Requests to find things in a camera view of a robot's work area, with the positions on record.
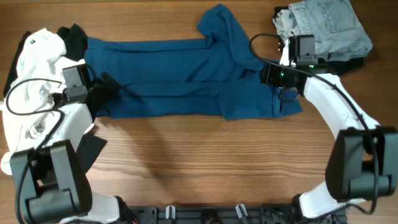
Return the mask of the blue polo shirt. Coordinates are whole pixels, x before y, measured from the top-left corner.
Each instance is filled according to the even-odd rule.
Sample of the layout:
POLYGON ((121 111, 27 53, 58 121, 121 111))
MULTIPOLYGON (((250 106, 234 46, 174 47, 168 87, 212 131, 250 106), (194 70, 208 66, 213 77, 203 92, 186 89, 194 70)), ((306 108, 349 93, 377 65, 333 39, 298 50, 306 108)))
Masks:
POLYGON ((197 24, 199 39, 108 42, 88 39, 85 62, 121 85, 104 114, 144 118, 205 114, 225 119, 277 118, 301 112, 292 91, 260 81, 264 63, 231 11, 219 4, 197 24))

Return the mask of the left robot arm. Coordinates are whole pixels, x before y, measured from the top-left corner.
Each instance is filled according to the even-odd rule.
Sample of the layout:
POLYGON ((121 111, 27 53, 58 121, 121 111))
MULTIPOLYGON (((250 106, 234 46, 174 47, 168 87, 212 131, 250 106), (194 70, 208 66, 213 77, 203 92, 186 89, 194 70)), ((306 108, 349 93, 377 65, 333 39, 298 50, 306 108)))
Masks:
POLYGON ((53 92, 43 114, 58 113, 51 130, 36 146, 16 151, 10 165, 16 186, 19 223, 56 223, 82 217, 93 206, 93 193, 76 154, 97 112, 121 89, 108 73, 99 77, 88 64, 64 68, 66 87, 53 92))

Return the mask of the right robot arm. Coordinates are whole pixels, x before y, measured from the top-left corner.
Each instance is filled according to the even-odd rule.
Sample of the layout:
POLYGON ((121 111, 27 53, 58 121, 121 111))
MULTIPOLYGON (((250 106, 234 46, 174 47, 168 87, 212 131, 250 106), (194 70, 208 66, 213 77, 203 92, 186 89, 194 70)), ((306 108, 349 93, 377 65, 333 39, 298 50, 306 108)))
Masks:
POLYGON ((304 97, 335 138, 325 180, 294 197, 292 216, 297 223, 315 222, 351 207, 373 214, 378 199, 397 188, 396 128, 381 126, 361 109, 327 57, 315 53, 313 35, 275 38, 282 57, 278 63, 263 60, 261 82, 304 97))

